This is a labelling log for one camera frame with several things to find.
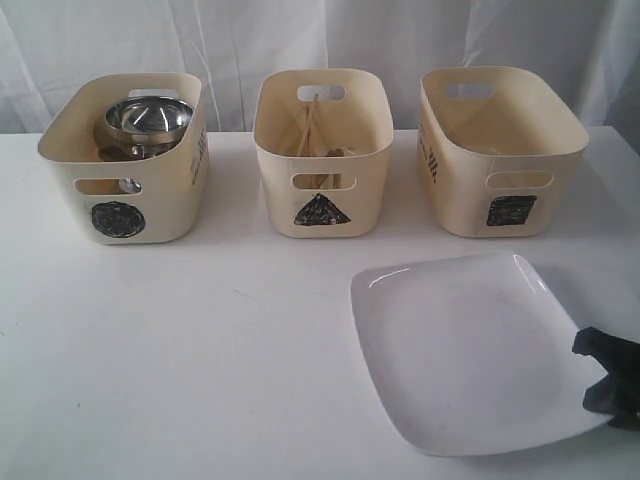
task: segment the storage bin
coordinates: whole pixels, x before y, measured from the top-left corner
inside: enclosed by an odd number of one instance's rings
[[[543,230],[589,136],[537,75],[512,67],[422,79],[418,160],[440,224],[463,237]]]
[[[107,108],[138,89],[170,89],[193,117],[180,143],[145,160],[103,162],[100,122]],[[45,131],[38,152],[47,160],[69,210],[84,234],[105,244],[166,242],[196,218],[209,167],[201,82],[185,73],[122,74],[84,85]],[[114,188],[132,178],[139,193]]]
[[[312,105],[315,102],[298,96],[305,86],[339,86],[344,97]],[[305,107],[315,109],[309,148],[316,156],[296,152],[307,125]],[[393,141],[389,103],[376,76],[325,69],[269,77],[258,101],[254,140],[269,217],[280,233],[297,238],[354,237],[374,227]],[[345,156],[333,157],[338,150]],[[324,183],[314,185],[314,178]]]

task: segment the white square plate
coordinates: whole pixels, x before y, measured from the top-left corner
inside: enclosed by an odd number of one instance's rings
[[[487,455],[590,430],[605,370],[571,352],[577,327],[511,252],[366,270],[351,283],[360,345],[389,418],[430,455]]]

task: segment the white tabletop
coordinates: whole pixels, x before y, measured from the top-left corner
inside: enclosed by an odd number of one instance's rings
[[[194,229],[85,240],[37,135],[0,136],[0,478],[630,479],[640,435],[603,427],[506,455],[430,458],[394,430],[348,287],[372,266],[511,249],[579,326],[640,340],[640,159],[607,127],[546,233],[471,240],[435,223],[416,132],[398,132],[378,226],[294,240],[269,225],[249,133],[210,134]]]

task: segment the black circle label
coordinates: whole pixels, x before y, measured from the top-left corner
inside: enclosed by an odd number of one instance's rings
[[[142,212],[122,202],[98,203],[91,209],[91,223],[103,235],[128,238],[137,235],[146,226]]]

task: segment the white fabric backdrop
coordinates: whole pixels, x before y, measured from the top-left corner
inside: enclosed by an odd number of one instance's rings
[[[639,21],[639,0],[0,0],[0,132],[41,132],[83,83],[138,71],[200,77],[208,129],[250,130],[265,77],[346,66],[412,128],[424,73],[492,64],[640,149]]]

